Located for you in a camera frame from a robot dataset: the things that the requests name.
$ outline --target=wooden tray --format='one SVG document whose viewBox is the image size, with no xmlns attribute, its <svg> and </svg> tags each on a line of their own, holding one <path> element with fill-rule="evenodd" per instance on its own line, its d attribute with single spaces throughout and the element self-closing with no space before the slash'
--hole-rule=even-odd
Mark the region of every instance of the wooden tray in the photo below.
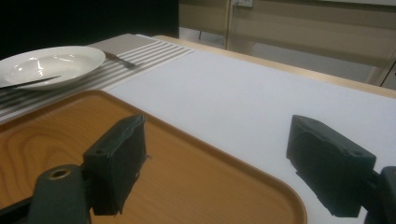
<svg viewBox="0 0 396 224">
<path fill-rule="evenodd" d="M 116 121 L 144 112 L 102 91 L 85 91 L 0 126 L 0 208 L 33 193 L 51 167 L 82 153 Z M 123 214 L 93 223 L 306 223 L 285 183 L 146 115 L 149 159 Z"/>
</svg>

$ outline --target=gray striped mat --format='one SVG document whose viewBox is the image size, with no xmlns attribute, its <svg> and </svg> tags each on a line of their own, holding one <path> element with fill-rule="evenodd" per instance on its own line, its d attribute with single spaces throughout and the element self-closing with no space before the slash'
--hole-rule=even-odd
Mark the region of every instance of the gray striped mat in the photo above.
<svg viewBox="0 0 396 224">
<path fill-rule="evenodd" d="M 168 42 L 155 40 L 151 43 L 128 50 L 119 56 L 133 63 L 142 63 L 135 69 L 129 70 L 121 63 L 105 60 L 104 63 L 82 80 L 52 91 L 9 90 L 0 91 L 0 123 L 15 118 L 39 107 L 59 101 L 67 96 L 85 90 L 108 90 L 120 85 L 136 75 L 143 74 L 150 69 L 169 63 L 174 59 L 192 52 L 191 49 Z"/>
</svg>

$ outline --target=table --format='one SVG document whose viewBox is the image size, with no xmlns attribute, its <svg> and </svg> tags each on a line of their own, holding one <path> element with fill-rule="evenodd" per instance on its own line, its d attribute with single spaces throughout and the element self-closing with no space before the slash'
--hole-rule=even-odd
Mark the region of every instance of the table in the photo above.
<svg viewBox="0 0 396 224">
<path fill-rule="evenodd" d="M 285 181 L 302 198 L 308 223 L 363 222 L 364 211 L 359 218 L 332 217 L 295 174 L 286 159 L 291 115 L 318 119 L 368 149 L 377 156 L 375 169 L 380 171 L 394 165 L 396 158 L 392 150 L 396 145 L 396 91 L 166 36 L 137 39 L 142 43 L 134 35 L 122 35 L 93 46 L 132 61 L 151 60 L 142 70 L 130 73 L 106 61 L 97 73 L 116 71 L 126 74 L 125 78 L 98 86 L 86 81 L 74 91 L 59 91 L 57 97 L 46 95 L 46 104 L 76 91 L 102 89 Z M 163 55 L 172 57 L 132 56 L 148 45 L 167 46 L 170 51 Z M 31 109 L 27 105 L 18 111 Z M 18 115 L 7 113 L 3 120 Z"/>
</svg>

